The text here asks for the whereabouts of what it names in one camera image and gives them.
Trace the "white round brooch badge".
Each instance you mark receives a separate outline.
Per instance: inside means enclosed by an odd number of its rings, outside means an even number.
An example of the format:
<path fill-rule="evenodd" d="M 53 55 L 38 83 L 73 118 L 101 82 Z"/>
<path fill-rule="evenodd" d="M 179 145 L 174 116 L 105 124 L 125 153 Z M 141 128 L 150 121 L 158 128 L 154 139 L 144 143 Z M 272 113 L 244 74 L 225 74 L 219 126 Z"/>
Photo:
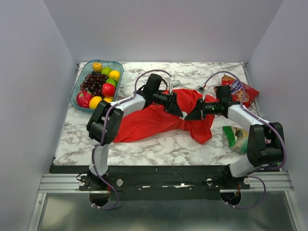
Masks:
<path fill-rule="evenodd" d="M 185 119 L 185 117 L 187 116 L 187 113 L 186 112 L 182 112 L 182 117 L 181 117 L 181 119 Z"/>

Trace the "red t-shirt garment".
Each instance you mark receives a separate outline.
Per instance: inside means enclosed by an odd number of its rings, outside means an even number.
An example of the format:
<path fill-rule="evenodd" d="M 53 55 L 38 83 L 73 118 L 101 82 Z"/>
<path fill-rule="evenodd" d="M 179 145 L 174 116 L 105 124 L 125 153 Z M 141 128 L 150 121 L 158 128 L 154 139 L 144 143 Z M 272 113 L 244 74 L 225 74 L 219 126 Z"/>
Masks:
<path fill-rule="evenodd" d="M 212 115 L 207 115 L 203 120 L 183 120 L 165 112 L 161 105 L 150 105 L 122 119 L 114 142 L 140 141 L 158 133 L 179 129 L 189 132 L 190 137 L 197 143 L 204 144 L 212 138 L 213 122 Z"/>

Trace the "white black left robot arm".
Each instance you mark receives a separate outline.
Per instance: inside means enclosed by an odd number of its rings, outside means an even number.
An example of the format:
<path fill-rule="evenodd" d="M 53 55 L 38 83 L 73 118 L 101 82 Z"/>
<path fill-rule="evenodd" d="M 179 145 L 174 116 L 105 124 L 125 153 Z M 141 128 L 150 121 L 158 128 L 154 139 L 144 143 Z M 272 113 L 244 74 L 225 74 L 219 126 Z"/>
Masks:
<path fill-rule="evenodd" d="M 132 95 L 113 103 L 100 102 L 87 124 L 89 137 L 94 144 L 88 177 L 91 186 L 96 190 L 102 190 L 106 185 L 110 185 L 104 176 L 108 171 L 109 146 L 115 140 L 124 117 L 152 104 L 163 106 L 168 114 L 183 117 L 176 93 L 172 90 L 169 90 L 167 94 L 163 93 L 159 88 L 165 80 L 160 75 L 153 74 L 152 71 L 148 73 L 150 76 L 146 84 L 135 89 Z"/>

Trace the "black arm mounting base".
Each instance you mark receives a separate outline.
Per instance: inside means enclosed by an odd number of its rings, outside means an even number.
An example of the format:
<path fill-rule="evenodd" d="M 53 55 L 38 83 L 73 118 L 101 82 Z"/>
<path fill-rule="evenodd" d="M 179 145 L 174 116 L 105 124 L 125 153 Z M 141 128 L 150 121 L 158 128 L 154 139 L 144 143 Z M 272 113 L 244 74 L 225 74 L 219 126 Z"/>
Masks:
<path fill-rule="evenodd" d="M 88 166 L 51 166 L 51 174 L 77 174 L 79 190 L 98 205 L 119 201 L 220 200 L 239 203 L 246 177 L 226 166 L 109 166 L 104 181 Z"/>

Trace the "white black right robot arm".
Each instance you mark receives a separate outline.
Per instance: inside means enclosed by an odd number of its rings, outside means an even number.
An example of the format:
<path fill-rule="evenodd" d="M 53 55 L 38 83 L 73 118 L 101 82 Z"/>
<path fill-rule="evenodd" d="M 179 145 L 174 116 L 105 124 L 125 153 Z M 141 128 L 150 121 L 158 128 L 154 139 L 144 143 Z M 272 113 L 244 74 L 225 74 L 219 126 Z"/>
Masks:
<path fill-rule="evenodd" d="M 202 120 L 207 115 L 223 115 L 248 132 L 246 155 L 226 167 L 228 173 L 221 177 L 222 185 L 228 189 L 239 183 L 239 178 L 284 160 L 283 128 L 280 123 L 270 123 L 250 112 L 239 101 L 234 101 L 229 85 L 215 87 L 216 102 L 197 100 L 195 108 L 185 120 Z"/>

